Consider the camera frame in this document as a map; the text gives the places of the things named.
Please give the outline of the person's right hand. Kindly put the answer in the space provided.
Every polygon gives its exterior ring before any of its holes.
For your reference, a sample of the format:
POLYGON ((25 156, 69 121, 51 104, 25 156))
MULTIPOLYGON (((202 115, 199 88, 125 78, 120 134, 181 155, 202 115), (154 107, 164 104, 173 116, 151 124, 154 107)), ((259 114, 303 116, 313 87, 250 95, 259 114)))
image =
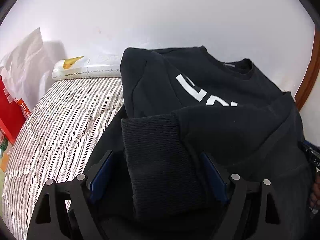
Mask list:
POLYGON ((310 196, 310 208, 311 210, 319 210, 319 200, 320 192, 319 192, 319 181, 316 181, 312 186, 312 193, 310 196))

